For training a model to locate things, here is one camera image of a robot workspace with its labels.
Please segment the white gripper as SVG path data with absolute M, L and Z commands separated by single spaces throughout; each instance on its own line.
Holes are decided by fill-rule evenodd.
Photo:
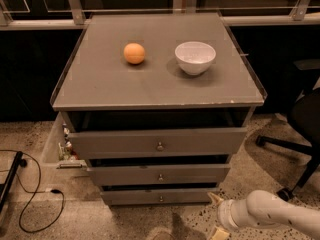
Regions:
M 245 200 L 224 200 L 219 195 L 208 192 L 212 202 L 218 206 L 219 223 L 228 231 L 244 228 L 248 222 L 248 211 Z M 215 227 L 208 240 L 227 240 L 230 233 L 222 227 Z

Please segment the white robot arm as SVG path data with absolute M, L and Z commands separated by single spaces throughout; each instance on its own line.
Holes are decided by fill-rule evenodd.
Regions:
M 314 240 L 320 240 L 320 211 L 290 204 L 274 194 L 252 191 L 245 199 L 224 200 L 213 192 L 208 197 L 217 205 L 219 224 L 229 232 L 241 228 L 293 228 Z

